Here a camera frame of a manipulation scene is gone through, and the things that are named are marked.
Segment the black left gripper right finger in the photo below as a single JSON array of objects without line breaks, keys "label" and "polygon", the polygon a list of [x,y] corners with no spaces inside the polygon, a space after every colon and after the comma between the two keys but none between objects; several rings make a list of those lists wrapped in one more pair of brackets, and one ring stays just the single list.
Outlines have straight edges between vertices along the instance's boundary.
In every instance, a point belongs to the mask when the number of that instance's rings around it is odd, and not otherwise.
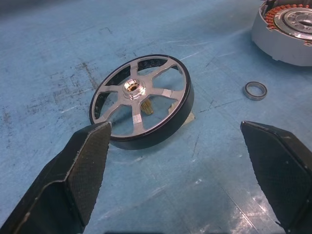
[{"label": "black left gripper right finger", "polygon": [[312,234],[312,151],[293,133],[240,125],[258,184],[287,234]]}]

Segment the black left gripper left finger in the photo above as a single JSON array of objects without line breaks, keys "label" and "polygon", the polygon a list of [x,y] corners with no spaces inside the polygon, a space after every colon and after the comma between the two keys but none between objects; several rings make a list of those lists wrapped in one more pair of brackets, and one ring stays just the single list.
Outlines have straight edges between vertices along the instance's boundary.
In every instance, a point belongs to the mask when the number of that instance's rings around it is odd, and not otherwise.
[{"label": "black left gripper left finger", "polygon": [[0,234],[82,234],[100,191],[110,122],[75,132],[39,173]]}]

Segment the black-rimmed silver spoked rotor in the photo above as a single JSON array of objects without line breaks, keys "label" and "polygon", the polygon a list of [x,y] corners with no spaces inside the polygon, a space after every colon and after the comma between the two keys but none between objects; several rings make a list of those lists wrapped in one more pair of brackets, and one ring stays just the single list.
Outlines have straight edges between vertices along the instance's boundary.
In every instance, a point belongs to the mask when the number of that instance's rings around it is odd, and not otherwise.
[{"label": "black-rimmed silver spoked rotor", "polygon": [[[183,89],[155,88],[153,80],[170,69],[182,75]],[[177,105],[160,123],[145,128],[142,105],[150,97],[172,99]],[[183,125],[194,98],[189,71],[180,60],[170,55],[145,55],[119,66],[102,81],[92,97],[89,119],[91,124],[98,124],[108,121],[120,107],[131,107],[133,132],[126,136],[111,135],[111,144],[124,150],[146,149],[163,142]]]}]

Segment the gray motor stator housing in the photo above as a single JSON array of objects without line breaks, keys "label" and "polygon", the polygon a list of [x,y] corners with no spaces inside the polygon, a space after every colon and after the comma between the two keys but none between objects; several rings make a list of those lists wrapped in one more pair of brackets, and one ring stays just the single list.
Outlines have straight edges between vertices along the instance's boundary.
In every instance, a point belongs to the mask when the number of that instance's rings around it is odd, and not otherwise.
[{"label": "gray motor stator housing", "polygon": [[263,1],[252,41],[274,60],[312,67],[312,0]]}]

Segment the small beige tape piece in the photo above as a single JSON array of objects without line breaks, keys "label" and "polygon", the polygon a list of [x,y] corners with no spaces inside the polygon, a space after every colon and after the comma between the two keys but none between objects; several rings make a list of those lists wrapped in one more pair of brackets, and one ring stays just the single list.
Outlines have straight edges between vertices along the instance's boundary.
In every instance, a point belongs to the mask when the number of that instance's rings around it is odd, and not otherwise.
[{"label": "small beige tape piece", "polygon": [[184,125],[186,125],[186,124],[188,124],[194,120],[195,120],[195,116],[194,116],[193,112],[191,111],[182,125],[184,126]]}]

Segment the blue plastic table cover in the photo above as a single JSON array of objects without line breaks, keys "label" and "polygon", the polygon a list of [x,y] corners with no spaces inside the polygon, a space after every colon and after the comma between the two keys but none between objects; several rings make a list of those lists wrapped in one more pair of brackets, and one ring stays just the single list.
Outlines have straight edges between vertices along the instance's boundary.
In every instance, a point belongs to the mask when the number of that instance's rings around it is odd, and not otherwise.
[{"label": "blue plastic table cover", "polygon": [[0,3],[0,225],[43,166],[89,124],[97,86],[147,54],[181,60],[195,120],[141,151],[110,147],[85,234],[284,234],[240,123],[293,132],[312,150],[312,68],[250,39],[261,0]]}]

